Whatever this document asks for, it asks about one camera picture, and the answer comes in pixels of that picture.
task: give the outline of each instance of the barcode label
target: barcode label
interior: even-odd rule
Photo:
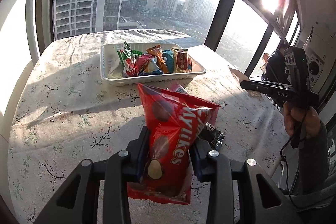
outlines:
[[[183,88],[178,88],[176,92],[183,93],[183,94],[188,94],[188,92],[185,91]]]

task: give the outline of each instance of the orange candy wrapper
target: orange candy wrapper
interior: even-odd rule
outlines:
[[[147,52],[151,55],[154,55],[157,57],[157,66],[159,67],[160,70],[163,71],[163,73],[168,73],[168,68],[166,65],[165,60],[163,59],[162,56],[162,49],[160,44],[158,44],[157,46],[151,47],[147,49]]]
[[[214,115],[217,104],[138,84],[149,137],[149,155],[141,183],[128,183],[130,198],[190,204],[188,149]]]

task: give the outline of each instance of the metal screw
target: metal screw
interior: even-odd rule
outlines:
[[[209,155],[210,155],[211,157],[218,157],[218,156],[219,156],[219,152],[216,151],[216,150],[211,150],[211,151],[209,152]]]
[[[82,160],[82,166],[89,166],[91,164],[91,160]]]
[[[257,164],[257,161],[255,159],[248,159],[247,160],[247,164],[248,165],[251,165],[251,166],[254,166]]]
[[[120,150],[118,155],[120,157],[126,157],[128,155],[128,151],[127,150]]]

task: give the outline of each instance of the floral tablecloth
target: floral tablecloth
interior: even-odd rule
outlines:
[[[221,153],[244,161],[255,158],[269,175],[287,140],[283,117],[265,96],[242,90],[227,63],[193,38],[175,31],[128,30],[85,34],[53,42],[31,73],[10,133],[8,179],[20,223],[32,223],[53,193],[86,158],[100,161],[125,149],[144,125],[137,87],[115,87],[99,74],[99,50],[106,43],[157,42],[190,47],[207,70],[179,80],[189,94],[221,105],[216,127],[225,133]],[[168,81],[151,85],[166,88]],[[98,222],[104,183],[100,186]],[[205,223],[209,183],[193,176],[191,204],[129,200],[132,223]],[[235,213],[239,215],[238,194]]]

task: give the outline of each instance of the white plastic tray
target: white plastic tray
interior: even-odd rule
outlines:
[[[146,49],[154,47],[157,43],[128,43],[132,50],[141,51],[146,53]],[[171,47],[181,48],[177,44],[172,43],[161,43],[162,50],[169,50]],[[120,79],[109,79],[107,77],[110,67],[113,63],[120,61],[117,51],[122,49],[123,44],[106,44],[100,48],[100,77],[103,81],[110,83],[111,85],[132,85],[135,83],[145,83],[145,82],[154,82],[162,80],[174,80],[174,79],[185,79],[185,78],[194,78],[196,75],[205,74],[205,68],[198,63],[192,56],[193,72],[186,73],[168,73],[164,75],[147,75],[147,76],[136,76],[129,78],[120,78]]]

